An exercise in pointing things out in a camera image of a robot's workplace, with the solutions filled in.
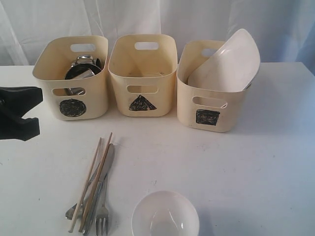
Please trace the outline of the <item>steel mug front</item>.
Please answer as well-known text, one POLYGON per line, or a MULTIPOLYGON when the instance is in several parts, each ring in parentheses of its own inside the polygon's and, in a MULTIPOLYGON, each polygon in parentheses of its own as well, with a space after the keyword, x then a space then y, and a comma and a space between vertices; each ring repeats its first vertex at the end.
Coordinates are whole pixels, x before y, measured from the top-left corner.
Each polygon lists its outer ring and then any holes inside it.
MULTIPOLYGON (((95 74, 88 69, 86 71, 68 72, 65 76, 65 79, 85 79, 94 75, 95 74)), ((85 93, 85 90, 83 88, 65 88, 64 90, 67 95, 83 95, 85 93)))

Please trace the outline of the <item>steel mug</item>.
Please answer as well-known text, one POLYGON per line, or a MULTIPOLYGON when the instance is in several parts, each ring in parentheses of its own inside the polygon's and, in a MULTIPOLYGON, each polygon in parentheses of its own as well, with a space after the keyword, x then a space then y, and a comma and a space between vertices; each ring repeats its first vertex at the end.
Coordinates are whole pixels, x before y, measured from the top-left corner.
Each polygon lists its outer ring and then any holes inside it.
POLYGON ((96 59, 92 55, 79 55, 72 63, 71 68, 78 64, 96 65, 96 59))
MULTIPOLYGON (((95 74, 88 69, 86 71, 68 72, 65 76, 65 79, 85 79, 94 75, 95 74)), ((83 95, 85 93, 85 90, 83 88, 65 88, 64 90, 67 95, 83 95)))

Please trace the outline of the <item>steel bowl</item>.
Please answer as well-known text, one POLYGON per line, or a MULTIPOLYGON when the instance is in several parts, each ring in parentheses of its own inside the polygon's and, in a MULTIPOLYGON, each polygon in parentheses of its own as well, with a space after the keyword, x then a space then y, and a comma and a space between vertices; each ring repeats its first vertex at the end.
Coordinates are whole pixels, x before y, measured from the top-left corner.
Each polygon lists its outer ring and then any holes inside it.
POLYGON ((68 70, 64 79, 71 80, 77 76, 84 74, 85 72, 87 72, 88 75, 93 76, 100 73, 101 69, 98 66, 91 63, 76 64, 68 70))

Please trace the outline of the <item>white square plate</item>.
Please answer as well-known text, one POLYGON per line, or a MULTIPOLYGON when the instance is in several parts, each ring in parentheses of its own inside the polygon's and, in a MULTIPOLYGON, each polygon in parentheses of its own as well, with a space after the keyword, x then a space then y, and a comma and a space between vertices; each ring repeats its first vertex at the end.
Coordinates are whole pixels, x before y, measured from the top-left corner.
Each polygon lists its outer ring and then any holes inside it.
POLYGON ((219 92, 247 89, 260 67, 255 40, 246 29, 237 30, 188 77, 188 85, 219 92))

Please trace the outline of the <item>cream bin with circle mark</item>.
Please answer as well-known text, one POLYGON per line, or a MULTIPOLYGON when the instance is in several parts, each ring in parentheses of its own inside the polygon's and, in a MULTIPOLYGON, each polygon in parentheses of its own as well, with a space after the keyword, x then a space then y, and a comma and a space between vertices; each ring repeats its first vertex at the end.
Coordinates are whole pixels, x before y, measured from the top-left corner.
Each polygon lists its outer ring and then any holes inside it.
POLYGON ((103 36, 57 38, 45 47, 32 74, 39 82, 53 115, 59 120, 93 119, 108 109, 106 84, 108 39, 103 36), (79 55, 100 59, 101 72, 85 79, 65 80, 71 63, 79 55), (83 88, 83 95, 67 95, 65 88, 83 88))

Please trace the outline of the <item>steel table knife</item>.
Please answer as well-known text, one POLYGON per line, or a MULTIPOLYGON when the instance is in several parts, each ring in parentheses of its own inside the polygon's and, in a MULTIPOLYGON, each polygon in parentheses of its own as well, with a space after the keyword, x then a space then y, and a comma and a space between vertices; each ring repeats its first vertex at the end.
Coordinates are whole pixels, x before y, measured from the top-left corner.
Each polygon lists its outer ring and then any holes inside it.
POLYGON ((88 213, 85 225, 83 227, 83 233, 82 233, 83 236, 87 236, 89 234, 89 231, 90 231, 90 228, 91 228, 91 225, 93 222, 94 214, 95 214, 96 203, 98 201, 98 197, 100 195, 101 187, 103 185, 105 177, 106 177, 108 171, 110 170, 112 163, 114 161, 114 153, 115 153, 115 147, 113 144, 110 144, 109 149, 108 149, 108 153, 106 155, 106 159, 105 159, 105 162, 104 162, 101 174, 100 174, 100 177, 99 177, 98 182, 97 182, 97 187, 95 190, 95 194, 93 196, 91 209, 88 213))

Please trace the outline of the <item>steel spoon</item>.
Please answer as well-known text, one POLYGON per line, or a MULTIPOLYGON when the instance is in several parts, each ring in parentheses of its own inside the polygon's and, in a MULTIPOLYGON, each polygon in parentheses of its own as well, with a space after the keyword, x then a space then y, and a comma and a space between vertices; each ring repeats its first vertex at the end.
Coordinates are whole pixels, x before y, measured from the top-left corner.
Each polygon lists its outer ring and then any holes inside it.
MULTIPOLYGON (((94 170, 92 176, 90 177, 89 179, 89 182, 88 182, 88 188, 89 186, 92 184, 96 174, 97 174, 97 170, 98 170, 98 166, 99 166, 100 162, 98 163, 96 169, 94 170)), ((80 207, 79 207, 79 210, 78 210, 78 217, 81 217, 82 214, 83 214, 83 210, 84 210, 84 207, 85 207, 85 204, 88 200, 88 196, 84 198, 83 202, 81 203, 80 207)), ((66 213, 65 213, 65 218, 68 219, 68 220, 71 220, 73 218, 73 215, 74 215, 74 212, 75 212, 75 209, 77 207, 77 204, 75 204, 73 207, 71 207, 66 213)))

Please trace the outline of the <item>steel fork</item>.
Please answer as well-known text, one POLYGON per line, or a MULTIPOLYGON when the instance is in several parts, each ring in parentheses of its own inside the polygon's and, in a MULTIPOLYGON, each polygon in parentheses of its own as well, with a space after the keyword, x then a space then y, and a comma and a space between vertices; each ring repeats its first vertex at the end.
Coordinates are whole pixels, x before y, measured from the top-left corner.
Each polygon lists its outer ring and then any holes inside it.
POLYGON ((107 190, 107 178, 104 180, 98 206, 96 209, 96 218, 95 218, 95 233, 97 236, 106 236, 108 235, 109 229, 109 210, 106 208, 106 190, 107 190))

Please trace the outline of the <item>cream bin with triangle mark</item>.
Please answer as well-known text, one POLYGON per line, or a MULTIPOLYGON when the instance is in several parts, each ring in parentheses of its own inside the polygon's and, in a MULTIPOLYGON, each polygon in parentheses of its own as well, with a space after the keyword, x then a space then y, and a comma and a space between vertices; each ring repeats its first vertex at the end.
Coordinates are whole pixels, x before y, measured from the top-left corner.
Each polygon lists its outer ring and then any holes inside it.
POLYGON ((120 113, 128 117, 161 117, 169 113, 177 62, 176 43, 169 35, 119 37, 108 71, 120 113))

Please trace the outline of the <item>white ceramic bowl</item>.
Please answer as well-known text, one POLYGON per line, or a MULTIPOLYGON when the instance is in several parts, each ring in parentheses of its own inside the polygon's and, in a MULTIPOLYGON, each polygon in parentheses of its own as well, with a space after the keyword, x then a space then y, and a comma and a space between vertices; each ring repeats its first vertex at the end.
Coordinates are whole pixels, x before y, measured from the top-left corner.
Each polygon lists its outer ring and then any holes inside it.
POLYGON ((173 191, 157 191, 136 205, 131 217, 134 236, 197 236, 200 221, 194 205, 173 191))

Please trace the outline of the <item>cream bin with square mark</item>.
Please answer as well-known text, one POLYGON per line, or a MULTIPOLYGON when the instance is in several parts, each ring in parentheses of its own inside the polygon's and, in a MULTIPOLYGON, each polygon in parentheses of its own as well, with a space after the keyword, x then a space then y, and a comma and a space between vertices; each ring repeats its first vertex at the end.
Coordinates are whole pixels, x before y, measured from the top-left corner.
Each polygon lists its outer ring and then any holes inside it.
POLYGON ((177 117, 185 126, 213 132, 231 130, 241 113, 247 89, 222 92, 191 87, 189 75, 207 60, 204 49, 219 49, 223 41, 197 40, 187 43, 177 69, 177 117))

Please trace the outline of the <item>white curtain backdrop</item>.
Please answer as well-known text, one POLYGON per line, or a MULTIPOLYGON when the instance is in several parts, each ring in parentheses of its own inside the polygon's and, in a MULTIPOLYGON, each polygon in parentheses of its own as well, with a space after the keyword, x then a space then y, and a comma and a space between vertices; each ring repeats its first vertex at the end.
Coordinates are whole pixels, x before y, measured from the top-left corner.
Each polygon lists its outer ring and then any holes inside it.
POLYGON ((100 35, 113 46, 126 34, 172 36, 181 52, 192 40, 227 40, 246 29, 263 62, 298 61, 315 69, 312 0, 3 0, 1 65, 33 65, 64 36, 100 35))

